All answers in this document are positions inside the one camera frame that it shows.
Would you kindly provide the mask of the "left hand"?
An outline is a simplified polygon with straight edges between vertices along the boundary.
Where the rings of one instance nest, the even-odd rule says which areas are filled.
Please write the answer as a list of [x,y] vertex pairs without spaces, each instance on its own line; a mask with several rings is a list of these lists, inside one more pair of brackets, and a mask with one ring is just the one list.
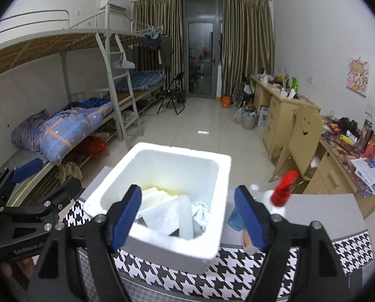
[[35,263],[33,258],[26,258],[9,264],[2,263],[0,270],[6,277],[13,277],[23,289],[27,290],[35,270]]

